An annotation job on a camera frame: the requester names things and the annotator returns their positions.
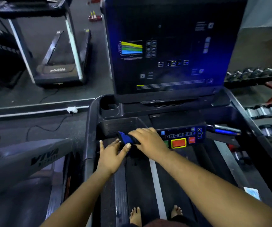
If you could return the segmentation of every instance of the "heart rate chart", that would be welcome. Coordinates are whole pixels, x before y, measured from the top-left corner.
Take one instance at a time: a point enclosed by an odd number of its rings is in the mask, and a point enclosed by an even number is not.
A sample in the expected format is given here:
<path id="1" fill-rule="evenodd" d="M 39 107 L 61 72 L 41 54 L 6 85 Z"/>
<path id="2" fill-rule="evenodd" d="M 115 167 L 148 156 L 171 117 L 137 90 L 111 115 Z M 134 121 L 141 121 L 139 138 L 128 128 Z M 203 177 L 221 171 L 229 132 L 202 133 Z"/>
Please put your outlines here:
<path id="1" fill-rule="evenodd" d="M 143 54 L 142 41 L 119 42 L 119 52 L 122 56 L 128 56 L 124 60 L 141 59 Z"/>

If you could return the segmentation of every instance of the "blue and white sticker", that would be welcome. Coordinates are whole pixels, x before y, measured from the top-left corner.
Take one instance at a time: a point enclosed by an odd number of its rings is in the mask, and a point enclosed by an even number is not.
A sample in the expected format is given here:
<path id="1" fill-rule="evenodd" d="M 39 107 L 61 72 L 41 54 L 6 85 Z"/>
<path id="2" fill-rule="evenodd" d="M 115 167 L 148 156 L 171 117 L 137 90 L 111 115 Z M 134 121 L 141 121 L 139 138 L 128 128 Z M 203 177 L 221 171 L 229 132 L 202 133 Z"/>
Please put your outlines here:
<path id="1" fill-rule="evenodd" d="M 259 201 L 261 201 L 260 195 L 259 195 L 259 191 L 257 189 L 253 189 L 253 188 L 248 188 L 248 187 L 244 187 L 245 192 L 247 192 L 249 195 L 253 196 L 254 198 L 258 199 Z"/>

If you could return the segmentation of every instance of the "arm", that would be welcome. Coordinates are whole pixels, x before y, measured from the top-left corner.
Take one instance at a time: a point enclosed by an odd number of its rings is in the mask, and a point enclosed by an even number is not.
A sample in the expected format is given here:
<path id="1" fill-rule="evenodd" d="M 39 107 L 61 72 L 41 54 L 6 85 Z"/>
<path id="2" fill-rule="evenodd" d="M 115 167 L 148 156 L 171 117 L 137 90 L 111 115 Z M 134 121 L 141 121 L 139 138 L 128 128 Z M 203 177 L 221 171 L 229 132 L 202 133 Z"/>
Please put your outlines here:
<path id="1" fill-rule="evenodd" d="M 170 151 L 153 128 L 130 132 L 138 148 L 158 162 L 214 227 L 272 226 L 272 209 L 211 172 Z"/>
<path id="2" fill-rule="evenodd" d="M 100 158 L 97 170 L 43 222 L 41 227 L 79 227 L 86 226 L 95 202 L 110 176 L 117 171 L 131 145 L 124 146 L 118 153 L 117 139 L 106 149 L 100 141 Z"/>

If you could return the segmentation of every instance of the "person's right hand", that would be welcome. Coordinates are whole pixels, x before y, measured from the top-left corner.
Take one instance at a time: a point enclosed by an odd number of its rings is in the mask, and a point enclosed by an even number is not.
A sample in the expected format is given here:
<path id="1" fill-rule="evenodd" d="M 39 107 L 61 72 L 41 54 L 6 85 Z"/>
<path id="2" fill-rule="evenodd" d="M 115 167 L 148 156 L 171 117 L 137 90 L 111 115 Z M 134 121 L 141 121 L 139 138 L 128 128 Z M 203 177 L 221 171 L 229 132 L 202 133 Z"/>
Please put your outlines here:
<path id="1" fill-rule="evenodd" d="M 130 135 L 137 138 L 140 145 L 136 145 L 148 158 L 158 162 L 160 157 L 170 152 L 157 131 L 150 128 L 138 128 L 129 132 Z"/>

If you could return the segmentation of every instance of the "person's right foot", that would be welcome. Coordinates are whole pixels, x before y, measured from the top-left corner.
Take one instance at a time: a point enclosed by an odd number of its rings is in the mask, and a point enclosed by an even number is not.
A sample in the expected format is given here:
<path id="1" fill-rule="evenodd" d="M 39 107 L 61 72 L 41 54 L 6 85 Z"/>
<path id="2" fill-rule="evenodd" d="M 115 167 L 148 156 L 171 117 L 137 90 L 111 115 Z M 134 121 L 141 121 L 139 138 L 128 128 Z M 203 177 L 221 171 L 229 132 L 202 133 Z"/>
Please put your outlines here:
<path id="1" fill-rule="evenodd" d="M 130 223 L 137 225 L 138 227 L 142 227 L 141 213 L 139 207 L 137 207 L 137 209 L 135 207 L 134 209 L 132 209 L 132 212 L 130 213 Z"/>
<path id="2" fill-rule="evenodd" d="M 182 215 L 182 210 L 178 206 L 174 206 L 172 213 L 171 213 L 171 219 L 177 215 Z"/>

